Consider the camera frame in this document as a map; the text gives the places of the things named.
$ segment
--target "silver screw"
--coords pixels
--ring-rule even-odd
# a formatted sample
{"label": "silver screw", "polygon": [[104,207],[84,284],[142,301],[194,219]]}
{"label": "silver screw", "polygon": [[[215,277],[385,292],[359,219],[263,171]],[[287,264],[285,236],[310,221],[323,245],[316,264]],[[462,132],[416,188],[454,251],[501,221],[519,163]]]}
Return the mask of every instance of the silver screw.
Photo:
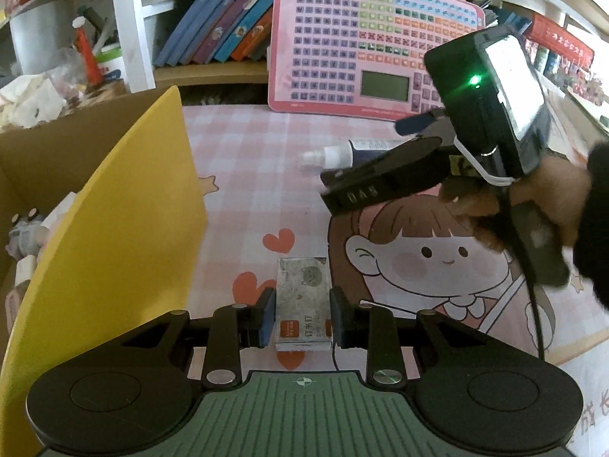
{"label": "silver screw", "polygon": [[382,385],[395,385],[402,381],[402,374],[395,369],[380,369],[372,378]]}
{"label": "silver screw", "polygon": [[207,374],[207,381],[214,385],[226,385],[232,383],[237,375],[229,369],[214,369]]}

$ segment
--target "white shelf post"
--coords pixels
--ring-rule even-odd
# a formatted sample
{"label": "white shelf post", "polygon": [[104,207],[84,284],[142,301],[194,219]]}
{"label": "white shelf post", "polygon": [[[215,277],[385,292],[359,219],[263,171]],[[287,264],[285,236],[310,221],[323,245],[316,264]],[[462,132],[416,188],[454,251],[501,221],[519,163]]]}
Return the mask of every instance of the white shelf post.
{"label": "white shelf post", "polygon": [[154,89],[155,81],[144,28],[142,0],[113,0],[113,2],[129,90],[132,93],[139,93]]}

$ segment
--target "yellow board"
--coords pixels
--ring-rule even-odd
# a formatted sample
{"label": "yellow board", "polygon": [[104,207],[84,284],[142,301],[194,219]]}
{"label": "yellow board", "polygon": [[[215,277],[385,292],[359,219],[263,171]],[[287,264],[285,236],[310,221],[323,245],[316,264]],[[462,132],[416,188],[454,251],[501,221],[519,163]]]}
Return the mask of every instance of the yellow board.
{"label": "yellow board", "polygon": [[205,207],[171,88],[86,183],[49,243],[0,375],[0,456],[40,449],[26,395],[45,371],[186,303]]}

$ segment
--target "cartoon girl's face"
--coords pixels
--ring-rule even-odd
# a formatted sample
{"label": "cartoon girl's face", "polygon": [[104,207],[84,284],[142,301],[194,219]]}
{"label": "cartoon girl's face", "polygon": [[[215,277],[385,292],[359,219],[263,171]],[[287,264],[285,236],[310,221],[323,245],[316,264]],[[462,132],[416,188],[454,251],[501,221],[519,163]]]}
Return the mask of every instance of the cartoon girl's face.
{"label": "cartoon girl's face", "polygon": [[473,237],[405,238],[374,244],[360,235],[346,243],[352,265],[365,276],[381,275],[407,292],[428,297],[463,297],[491,290],[509,276],[503,253]]}

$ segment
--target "orange book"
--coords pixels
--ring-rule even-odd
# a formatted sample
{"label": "orange book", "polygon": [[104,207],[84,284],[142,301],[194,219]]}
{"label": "orange book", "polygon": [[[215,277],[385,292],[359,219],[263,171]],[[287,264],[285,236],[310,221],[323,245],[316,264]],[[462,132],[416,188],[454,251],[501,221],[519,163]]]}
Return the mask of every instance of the orange book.
{"label": "orange book", "polygon": [[273,22],[273,7],[269,8],[256,25],[250,29],[245,38],[231,53],[231,58],[236,61],[243,60],[248,54],[252,53],[258,45],[269,36],[271,23]]}

